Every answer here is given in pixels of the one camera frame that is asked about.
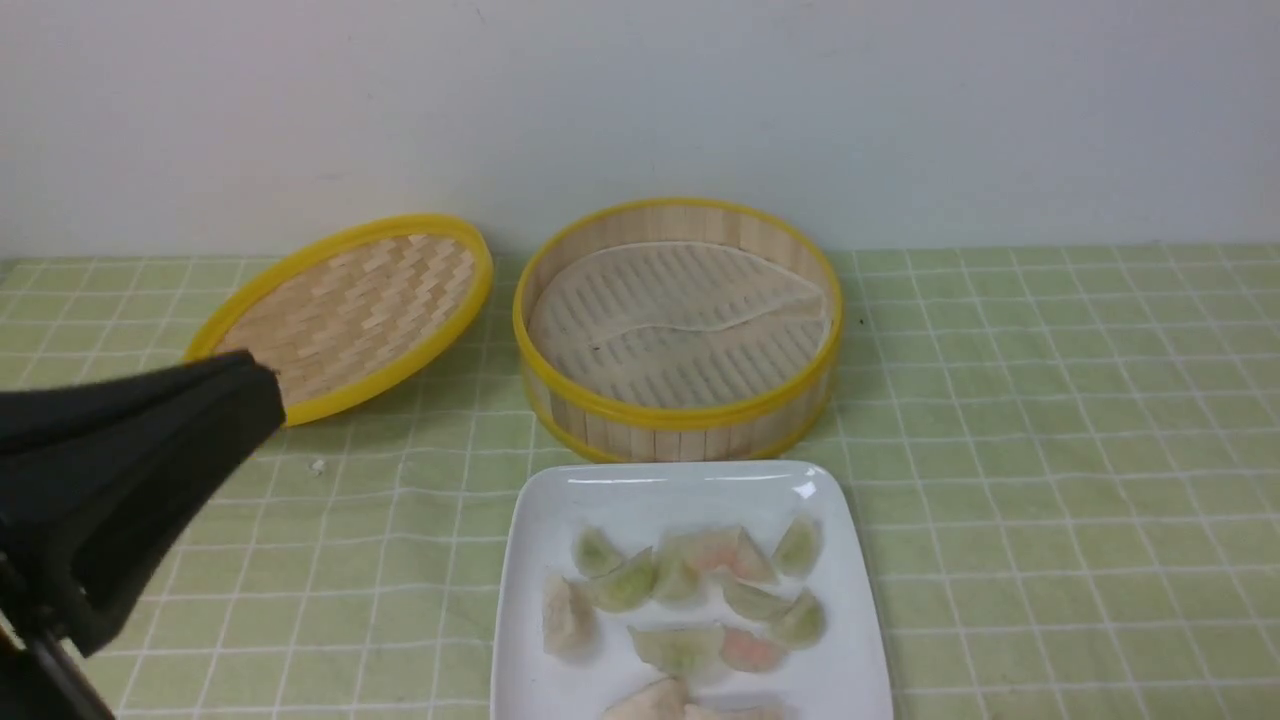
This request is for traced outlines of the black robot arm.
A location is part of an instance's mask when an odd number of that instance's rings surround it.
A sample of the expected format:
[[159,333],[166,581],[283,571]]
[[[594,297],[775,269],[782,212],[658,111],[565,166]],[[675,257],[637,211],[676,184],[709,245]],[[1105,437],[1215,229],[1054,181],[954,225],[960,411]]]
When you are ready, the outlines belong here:
[[244,351],[1,396],[3,716],[110,719],[77,666],[114,642],[183,532],[285,423]]

